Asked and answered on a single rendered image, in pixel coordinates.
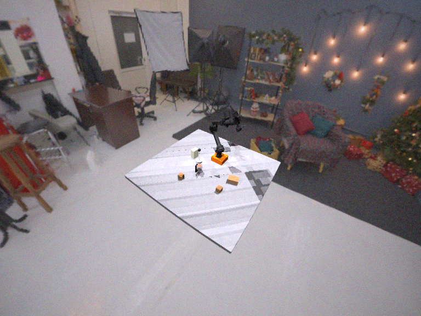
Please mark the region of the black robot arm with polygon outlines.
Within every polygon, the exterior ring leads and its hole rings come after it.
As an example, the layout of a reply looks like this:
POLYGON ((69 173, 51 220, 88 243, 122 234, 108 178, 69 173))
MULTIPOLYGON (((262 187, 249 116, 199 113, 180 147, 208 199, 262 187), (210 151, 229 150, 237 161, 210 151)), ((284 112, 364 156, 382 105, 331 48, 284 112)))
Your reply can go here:
MULTIPOLYGON (((226 126, 226 127, 230 126, 230 124, 229 124, 230 112, 229 111, 224 112, 224 115, 225 115, 225 118, 223 118, 221 121, 213 121, 212 124, 209 127, 210 131, 214 135, 214 139, 215 139, 215 142, 217 144, 217 149, 215 150, 215 152, 217 154, 215 157, 217 157, 217 158, 221 158, 222 157, 221 153, 224 152, 224 150, 225 150, 224 146, 221 145, 221 143, 220 143, 220 140, 219 140, 219 137, 218 137, 218 134, 217 134, 217 127, 218 127, 218 125, 222 125, 222 126, 226 126)), ((238 124, 240 124, 241 117, 237 117, 237 120, 238 120, 238 124)))

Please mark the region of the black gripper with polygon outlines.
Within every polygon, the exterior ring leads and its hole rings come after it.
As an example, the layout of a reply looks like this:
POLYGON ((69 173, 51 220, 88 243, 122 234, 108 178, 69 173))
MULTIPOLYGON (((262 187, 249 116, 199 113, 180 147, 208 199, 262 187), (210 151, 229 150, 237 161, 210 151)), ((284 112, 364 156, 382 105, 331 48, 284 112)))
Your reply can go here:
POLYGON ((235 118, 234 119, 230 119, 229 124, 231 126, 232 125, 236 125, 236 130, 239 132, 242 129, 242 127, 246 126, 246 125, 244 125, 244 126, 238 126, 237 117, 241 117, 242 115, 239 115, 238 112, 235 111, 235 112, 232 112, 232 116, 235 117, 235 118))

